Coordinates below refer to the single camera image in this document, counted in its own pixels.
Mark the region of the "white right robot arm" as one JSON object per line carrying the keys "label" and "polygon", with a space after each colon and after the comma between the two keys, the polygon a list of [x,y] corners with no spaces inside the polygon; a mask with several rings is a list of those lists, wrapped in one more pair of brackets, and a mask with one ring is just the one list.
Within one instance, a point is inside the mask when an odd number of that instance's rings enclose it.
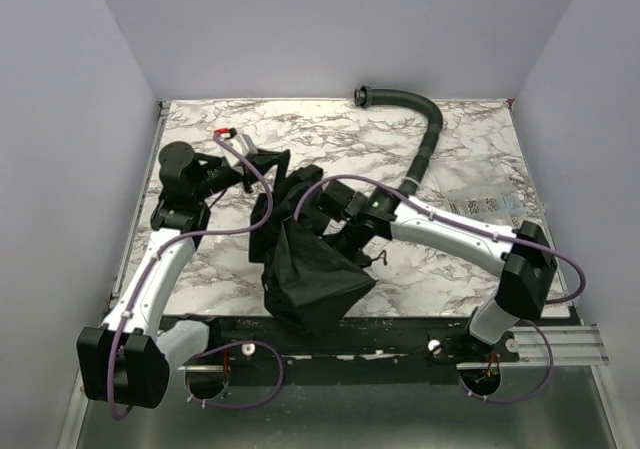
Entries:
{"label": "white right robot arm", "polygon": [[327,242],[354,261],[375,237],[418,244],[474,264],[499,278],[489,299],[473,310],[466,337],[494,346],[521,320],[542,315],[557,261],[536,223],[519,228],[486,223],[439,210],[394,189],[376,188],[367,197],[333,180],[318,207],[345,226]]}

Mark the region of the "black folding umbrella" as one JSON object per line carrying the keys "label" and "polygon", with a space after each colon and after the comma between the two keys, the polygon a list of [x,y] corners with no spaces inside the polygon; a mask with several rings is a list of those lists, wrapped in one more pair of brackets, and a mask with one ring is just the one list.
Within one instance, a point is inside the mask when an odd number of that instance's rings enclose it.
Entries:
{"label": "black folding umbrella", "polygon": [[365,269],[371,265],[360,242],[345,247],[351,235],[327,234],[332,221],[315,201],[320,191],[298,202],[324,175],[310,164],[276,182],[269,220],[250,233],[249,261],[261,263],[264,306],[284,327],[320,333],[338,324],[376,285]]}

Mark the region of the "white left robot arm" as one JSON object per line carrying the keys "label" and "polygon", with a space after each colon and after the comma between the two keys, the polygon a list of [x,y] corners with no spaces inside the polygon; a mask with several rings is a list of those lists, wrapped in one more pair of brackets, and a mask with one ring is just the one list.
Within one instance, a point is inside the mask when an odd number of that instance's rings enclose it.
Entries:
{"label": "white left robot arm", "polygon": [[146,252],[129,286],[99,327],[81,330],[77,343],[83,387],[88,399],[109,405],[113,419],[135,407],[152,409],[162,401],[171,374],[182,364],[216,353],[209,323],[187,316],[167,331],[160,325],[170,295],[208,228],[208,198],[235,185],[264,189],[266,209],[256,222],[228,235],[261,228],[274,209],[273,191],[285,179],[289,151],[257,148],[247,135],[224,129],[214,136],[222,153],[197,152],[173,142],[158,155],[162,185],[151,216]]}

